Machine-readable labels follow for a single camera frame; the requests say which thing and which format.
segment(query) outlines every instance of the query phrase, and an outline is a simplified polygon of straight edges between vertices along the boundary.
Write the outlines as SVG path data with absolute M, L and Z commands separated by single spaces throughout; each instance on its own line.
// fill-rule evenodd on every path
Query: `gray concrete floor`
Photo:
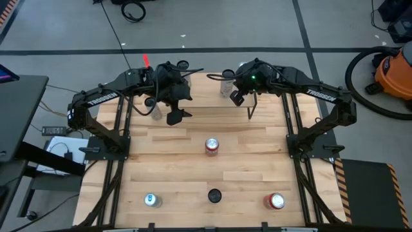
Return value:
M 369 0 L 299 0 L 304 25 L 312 48 L 367 48 L 382 44 L 395 46 L 390 36 L 370 25 Z M 375 7 L 382 0 L 375 1 Z M 122 17 L 120 7 L 105 0 L 104 5 L 125 49 L 139 48 L 303 48 L 297 17 L 290 0 L 157 0 L 143 3 L 147 16 L 137 24 Z M 383 25 L 379 15 L 377 24 Z M 100 5 L 91 0 L 30 0 L 21 5 L 1 50 L 110 50 L 118 43 Z M 344 86 L 344 72 L 356 53 L 315 53 L 315 65 L 322 81 Z M 152 64 L 181 59 L 192 68 L 206 72 L 235 69 L 239 62 L 259 57 L 285 66 L 295 66 L 311 76 L 302 52 L 157 53 L 149 54 Z M 141 54 L 127 55 L 132 67 L 143 66 Z M 113 80 L 126 68 L 122 55 L 0 55 L 0 63 L 18 74 L 47 75 L 49 83 L 88 90 Z M 368 63 L 356 69 L 359 89 L 370 77 Z M 47 88 L 43 101 L 65 112 L 72 94 Z M 381 106 L 404 111 L 395 99 L 372 99 Z M 66 119 L 36 111 L 37 126 L 63 126 Z M 338 144 L 346 146 L 342 158 L 386 162 L 394 165 L 401 185 L 407 214 L 412 218 L 412 179 L 409 167 L 412 150 L 409 132 L 412 122 L 396 121 L 372 113 L 358 104 L 358 123 L 335 129 Z M 46 137 L 30 128 L 24 138 L 42 147 Z M 28 179 L 23 179 L 8 217 L 0 231 L 9 231 L 28 221 L 16 218 Z M 76 193 L 39 191 L 31 210 L 42 215 Z M 23 231 L 44 231 L 71 226 L 77 199 Z

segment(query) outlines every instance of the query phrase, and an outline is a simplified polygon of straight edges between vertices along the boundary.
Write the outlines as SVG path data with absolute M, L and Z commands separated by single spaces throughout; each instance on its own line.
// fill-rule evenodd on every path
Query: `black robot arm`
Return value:
M 117 97 L 124 97 L 128 101 L 127 97 L 146 94 L 155 98 L 157 102 L 161 101 L 169 105 L 171 112 L 167 114 L 167 123 L 177 124 L 182 121 L 183 117 L 191 116 L 178 108 L 179 100 L 192 100 L 191 89 L 182 77 L 181 71 L 198 72 L 201 70 L 180 70 L 170 62 L 158 65 L 156 70 L 151 67 L 126 70 L 113 82 L 99 84 L 97 88 L 74 95 L 71 104 L 68 105 L 68 125 L 74 130 L 88 130 L 103 140 L 109 152 L 121 153 L 125 144 L 119 132 L 109 130 L 97 122 L 90 115 L 88 108 Z M 149 112 L 142 113 L 135 106 L 133 108 L 145 116 L 153 110 L 152 108 Z
M 318 121 L 312 127 L 299 130 L 294 147 L 302 152 L 311 151 L 312 144 L 318 136 L 336 126 L 349 126 L 357 119 L 356 105 L 351 100 L 349 91 L 314 81 L 293 67 L 274 66 L 256 58 L 240 66 L 234 75 L 208 74 L 208 77 L 218 81 L 235 80 L 233 85 L 238 90 L 233 91 L 230 98 L 236 106 L 242 104 L 244 95 L 254 92 L 276 94 L 277 96 L 283 93 L 304 93 L 334 103 L 335 106 L 329 116 Z

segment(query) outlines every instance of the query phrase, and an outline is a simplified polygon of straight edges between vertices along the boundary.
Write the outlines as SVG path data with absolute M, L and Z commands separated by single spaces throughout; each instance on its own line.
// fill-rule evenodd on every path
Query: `orange shop vacuum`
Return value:
M 404 99 L 406 107 L 412 111 L 412 41 L 401 48 L 377 46 L 358 54 L 346 69 L 345 83 L 348 90 L 352 91 L 355 100 L 376 113 L 393 119 L 412 120 L 412 114 L 381 108 L 365 99 L 354 88 L 353 69 L 360 60 L 374 53 L 377 53 L 372 60 L 372 65 L 376 68 L 375 82 L 365 87 L 366 93 L 375 95 L 384 92 Z

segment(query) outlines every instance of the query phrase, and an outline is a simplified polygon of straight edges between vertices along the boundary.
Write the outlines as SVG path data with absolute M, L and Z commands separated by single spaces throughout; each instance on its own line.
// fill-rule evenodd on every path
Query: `butcher block tabletop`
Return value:
M 211 95 L 218 88 L 209 88 Z M 160 121 L 132 113 L 130 154 L 122 175 L 116 227 L 148 227 L 150 222 L 156 227 L 260 227 L 262 222 L 269 226 L 304 226 L 294 163 L 286 145 L 281 98 L 258 96 L 254 116 L 248 120 L 244 108 L 221 107 L 218 95 L 212 100 L 196 99 L 196 94 L 192 93 L 191 104 L 203 104 L 204 99 L 217 106 L 186 105 L 185 110 L 193 117 L 174 126 L 166 124 L 170 109 L 162 103 Z M 134 99 L 142 111 L 145 98 Z M 300 94 L 297 99 L 303 125 L 313 125 L 319 116 L 315 99 Z M 115 99 L 100 105 L 97 120 L 109 129 L 114 126 L 117 104 Z M 220 143 L 215 157 L 205 154 L 205 141 L 211 137 Z M 319 159 L 311 161 L 319 195 L 338 218 L 345 220 L 332 165 Z M 106 161 L 98 161 L 86 173 L 73 224 L 82 222 L 100 198 L 105 171 Z M 217 204 L 207 197 L 214 188 L 222 193 Z M 146 206 L 147 193 L 158 195 L 163 204 L 159 208 Z M 270 193 L 284 196 L 283 209 L 264 207 L 263 197 Z M 314 222 L 312 200 L 307 192 L 306 196 Z M 108 222 L 111 199 L 106 207 Z

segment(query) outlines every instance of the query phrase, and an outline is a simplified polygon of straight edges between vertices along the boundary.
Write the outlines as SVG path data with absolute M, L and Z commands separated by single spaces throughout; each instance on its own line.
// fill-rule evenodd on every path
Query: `red can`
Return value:
M 206 155 L 213 157 L 218 154 L 219 141 L 217 139 L 207 139 L 205 142 Z
M 285 199 L 280 193 L 272 193 L 263 197 L 263 205 L 268 209 L 281 209 L 285 206 Z

